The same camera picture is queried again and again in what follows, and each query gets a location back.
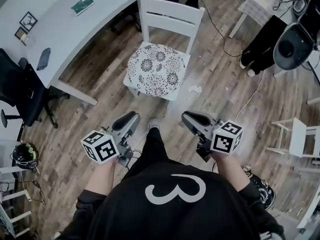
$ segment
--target sleeve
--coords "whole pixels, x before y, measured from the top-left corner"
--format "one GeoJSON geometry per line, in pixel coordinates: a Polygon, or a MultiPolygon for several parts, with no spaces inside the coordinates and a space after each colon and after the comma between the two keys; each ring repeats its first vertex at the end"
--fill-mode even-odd
{"type": "Polygon", "coordinates": [[[239,194],[249,205],[260,233],[270,232],[279,235],[285,240],[284,228],[278,224],[276,219],[268,213],[261,202],[259,190],[250,182],[239,194]]]}
{"type": "Polygon", "coordinates": [[[78,197],[72,221],[56,240],[86,239],[93,216],[105,199],[103,194],[84,189],[78,197]]]}

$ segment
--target phone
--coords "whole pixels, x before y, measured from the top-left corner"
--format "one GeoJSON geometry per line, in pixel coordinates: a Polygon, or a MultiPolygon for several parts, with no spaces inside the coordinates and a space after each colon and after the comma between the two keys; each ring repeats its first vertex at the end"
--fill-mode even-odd
{"type": "Polygon", "coordinates": [[[36,67],[36,70],[44,70],[48,66],[49,57],[51,53],[51,48],[44,49],[41,53],[38,66],[36,67]]]}
{"type": "Polygon", "coordinates": [[[34,91],[31,90],[30,88],[26,89],[26,96],[30,99],[34,96],[34,91]]]}

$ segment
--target number 3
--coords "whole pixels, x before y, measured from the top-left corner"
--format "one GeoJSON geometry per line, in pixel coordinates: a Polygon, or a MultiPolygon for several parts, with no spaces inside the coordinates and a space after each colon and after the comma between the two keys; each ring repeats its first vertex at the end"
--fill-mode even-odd
{"type": "Polygon", "coordinates": [[[187,175],[187,174],[172,174],[171,176],[193,179],[199,185],[199,192],[195,195],[189,195],[183,192],[179,187],[179,185],[176,185],[174,190],[171,191],[169,194],[165,196],[154,196],[153,190],[155,188],[155,185],[149,185],[145,188],[145,196],[151,203],[153,203],[154,205],[163,205],[170,202],[176,196],[179,196],[181,199],[183,199],[187,203],[194,203],[204,197],[206,193],[206,184],[201,178],[193,175],[187,175]]]}

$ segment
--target shoe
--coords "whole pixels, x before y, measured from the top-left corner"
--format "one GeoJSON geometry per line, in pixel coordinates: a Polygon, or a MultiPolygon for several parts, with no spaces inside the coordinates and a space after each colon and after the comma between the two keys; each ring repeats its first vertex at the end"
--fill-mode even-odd
{"type": "Polygon", "coordinates": [[[246,68],[246,66],[244,66],[242,63],[241,63],[241,59],[239,61],[239,67],[242,68],[243,70],[246,68]]]}
{"type": "Polygon", "coordinates": [[[256,75],[256,73],[255,73],[251,68],[247,71],[246,74],[247,74],[248,77],[250,77],[250,78],[252,78],[252,77],[254,77],[254,76],[256,75]]]}
{"type": "Polygon", "coordinates": [[[149,121],[149,123],[148,123],[148,132],[152,128],[157,128],[158,130],[160,130],[160,121],[159,121],[158,118],[153,118],[153,119],[151,119],[149,121]]]}

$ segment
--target black phone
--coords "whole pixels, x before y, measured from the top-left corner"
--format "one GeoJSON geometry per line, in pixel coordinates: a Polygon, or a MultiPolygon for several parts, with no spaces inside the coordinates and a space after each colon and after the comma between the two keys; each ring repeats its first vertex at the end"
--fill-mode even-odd
{"type": "Polygon", "coordinates": [[[44,49],[41,53],[38,66],[36,67],[36,70],[44,70],[48,66],[49,57],[51,53],[51,48],[44,49]]]}

